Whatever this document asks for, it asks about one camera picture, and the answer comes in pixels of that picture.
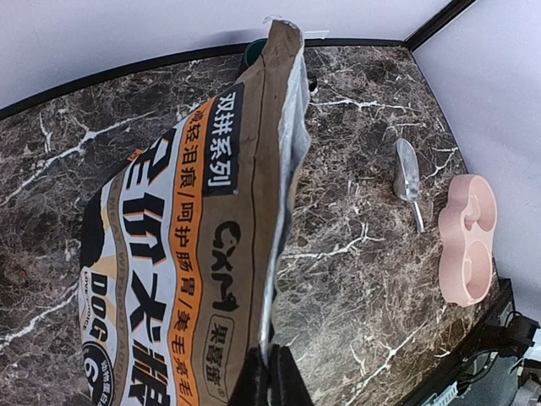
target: metal scoop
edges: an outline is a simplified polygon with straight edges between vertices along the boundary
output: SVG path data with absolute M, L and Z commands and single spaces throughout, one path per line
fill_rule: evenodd
M 413 209 L 417 232 L 424 232 L 423 218 L 417 204 L 417 197 L 420 188 L 419 166 L 417 156 L 412 145 L 403 138 L 398 139 L 396 147 L 396 170 L 393 189 L 395 195 L 407 201 Z

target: marble floor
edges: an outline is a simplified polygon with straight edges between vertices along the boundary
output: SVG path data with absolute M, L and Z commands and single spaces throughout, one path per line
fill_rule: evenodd
M 0 404 L 90 404 L 77 299 L 86 202 L 134 149 L 227 88 L 239 55 L 93 85 L 0 121 Z M 466 168 L 411 54 L 400 47 L 306 51 L 318 77 L 294 227 L 279 271 L 276 340 L 317 405 L 392 405 L 486 311 L 437 285 L 437 217 Z M 393 143 L 422 174 L 417 234 L 392 193 Z

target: white marble vein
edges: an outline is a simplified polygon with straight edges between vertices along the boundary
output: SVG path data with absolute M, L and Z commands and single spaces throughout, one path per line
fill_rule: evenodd
M 389 351 L 389 353 L 387 354 L 387 358 L 385 359 L 385 362 L 383 363 L 382 366 L 380 366 L 377 370 L 375 370 L 371 375 L 369 375 L 366 379 L 362 380 L 355 386 L 355 389 L 354 389 L 355 393 L 353 397 L 349 399 L 346 403 L 344 403 L 344 406 L 349 406 L 350 404 L 352 404 L 355 401 L 355 399 L 357 399 L 358 395 L 360 395 L 362 391 L 364 390 L 364 388 L 370 383 L 370 381 L 372 381 L 377 375 L 379 375 L 384 370 L 389 370 L 391 368 L 391 361 L 395 357 L 396 353 L 398 353 L 398 351 L 400 351 L 406 344 L 412 341 L 412 339 L 415 337 L 415 334 L 417 334 L 419 330 L 424 328 L 424 326 L 425 324 L 422 324 L 421 326 L 413 330 L 413 332 L 411 332 L 410 335 L 407 336 L 406 339 L 402 341 L 396 348 L 391 348 L 388 345 L 382 343 L 381 345 L 383 346 L 383 348 Z
M 350 241 L 349 243 L 347 243 L 342 248 L 336 248 L 336 249 L 332 250 L 331 252 L 320 252 L 320 253 L 309 253 L 308 252 L 308 253 L 297 253 L 297 254 L 285 254 L 285 255 L 282 256 L 282 259 L 296 260 L 296 259 L 299 259 L 299 258 L 314 258 L 316 260 L 319 260 L 321 258 L 331 257 L 331 256 L 334 256 L 334 255 L 346 254 L 349 250 L 354 250 L 356 244 L 362 244 L 362 243 L 365 243 L 367 241 L 375 241 L 375 242 L 385 241 L 385 239 L 377 239 L 377 238 L 374 238 L 374 237 L 369 237 L 368 236 L 369 225 L 367 223 L 363 222 L 363 223 L 361 223 L 361 226 L 362 226 L 361 236 L 357 237 L 353 241 Z
M 360 102 L 360 101 L 354 101 L 353 99 L 350 99 L 347 97 L 344 97 L 341 100 L 326 101 L 322 103 L 310 103 L 310 104 L 312 106 L 336 106 L 339 104 L 354 104 L 355 106 L 357 106 L 359 111 L 362 111 L 364 108 L 368 108 L 368 107 L 395 108 L 395 109 L 402 110 L 403 112 L 405 112 L 406 110 L 413 110 L 412 108 L 406 107 L 406 106 L 381 104 L 381 103 L 378 103 L 377 101 L 361 101 Z
M 32 318 L 32 320 L 30 320 L 30 322 L 28 323 L 28 326 L 22 328 L 21 330 L 19 330 L 17 332 L 11 332 L 9 334 L 6 334 L 3 337 L 0 337 L 0 351 L 2 351 L 4 348 L 6 348 L 15 338 L 21 338 L 21 337 L 25 336 L 26 334 L 28 334 L 29 332 L 31 332 L 32 330 L 34 330 L 34 327 L 36 327 L 36 323 L 39 320 L 43 320 L 46 315 L 54 313 L 55 311 L 58 311 L 58 310 L 62 309 L 63 307 L 69 305 L 69 303 L 77 295 L 77 285 L 78 285 L 77 283 L 75 285 L 72 285 L 71 287 L 69 287 L 66 290 L 66 292 L 64 292 L 63 298 L 65 298 L 67 294 L 71 293 L 68 296 L 67 299 L 65 299 L 64 301 L 60 302 L 56 306 L 51 307 L 51 308 L 43 311 L 39 315 L 35 316 L 34 318 Z
M 40 129 L 41 129 L 41 133 L 45 137 L 45 153 L 48 154 L 49 152 L 51 152 L 52 131 L 46 130 L 45 125 L 43 124 L 43 118 L 41 117 L 41 113 L 40 113 Z
M 45 161 L 45 163 L 43 164 L 43 166 L 37 168 L 34 173 L 32 173 L 27 179 L 25 179 L 21 184 L 20 186 L 14 190 L 13 192 L 11 192 L 8 196 L 6 196 L 4 198 L 4 200 L 2 201 L 2 203 L 0 203 L 0 207 L 6 205 L 11 199 L 13 199 L 16 195 L 18 195 L 24 188 L 25 186 L 27 186 L 28 184 L 31 184 L 32 182 L 34 182 L 34 180 L 36 180 L 36 178 L 38 176 L 40 176 L 42 173 L 44 173 L 54 162 L 58 161 L 59 159 L 62 159 L 66 156 L 69 156 L 75 152 L 79 153 L 80 155 L 82 155 L 84 152 L 85 152 L 85 143 L 90 141 L 90 140 L 93 140 L 94 138 L 96 138 L 98 135 L 100 134 L 104 134 L 108 131 L 111 131 L 113 129 L 117 129 L 118 127 L 121 127 L 127 123 L 131 123 L 135 120 L 138 120 L 140 118 L 143 118 L 143 117 L 146 117 L 150 114 L 152 114 L 153 112 L 147 112 L 145 114 L 142 114 L 140 116 L 137 116 L 137 117 L 133 117 L 133 118 L 127 118 L 123 121 L 119 121 L 118 123 L 115 123 L 113 125 L 110 125 L 109 127 L 105 128 L 105 129 L 100 129 L 98 131 L 92 131 L 91 129 L 89 129 L 88 126 L 84 125 L 83 123 L 80 123 L 79 120 L 77 120 L 77 118 L 73 118 L 74 122 L 80 126 L 80 128 L 84 129 L 85 130 L 85 136 L 81 139 L 81 141 L 79 141 L 79 143 L 72 147 L 72 148 L 69 148 L 67 149 L 66 151 L 63 151 L 61 152 L 60 154 L 58 155 L 55 155 L 49 159 L 47 159 Z
M 458 151 L 457 146 L 455 146 L 454 148 L 432 148 L 432 149 L 434 151 L 438 151 L 438 152 L 449 152 L 449 156 L 447 157 L 447 159 L 445 160 L 443 165 L 435 165 L 436 166 L 435 170 L 430 175 L 428 175 L 426 178 L 432 178 L 433 176 L 436 176 L 440 172 L 440 170 L 442 170 L 447 165 L 449 165 L 449 162 L 451 162 L 451 159 L 455 155 L 455 152 Z

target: dark object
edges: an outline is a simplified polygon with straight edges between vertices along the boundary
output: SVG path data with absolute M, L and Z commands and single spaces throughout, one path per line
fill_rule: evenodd
M 227 404 L 267 405 L 314 406 L 288 347 L 272 346 L 268 368 L 261 358 L 260 349 L 251 348 Z
M 260 57 L 263 48 L 265 47 L 267 40 L 261 38 L 254 42 L 250 42 L 243 53 L 243 59 L 240 61 L 240 66 L 238 67 L 237 77 L 244 73 L 246 69 L 252 66 L 257 58 Z M 308 88 L 310 91 L 315 91 L 315 88 L 318 86 L 318 79 L 312 72 L 307 72 L 306 76 L 308 77 Z
M 439 13 L 437 13 L 421 28 L 407 38 L 407 49 L 413 52 L 421 47 L 426 41 L 428 41 L 452 20 L 458 17 L 464 10 L 466 10 L 466 8 L 474 4 L 475 1 L 476 0 L 453 0 L 447 4 Z
M 310 91 L 315 91 L 318 87 L 318 78 L 312 72 L 307 72 L 306 76 L 308 77 L 308 89 Z

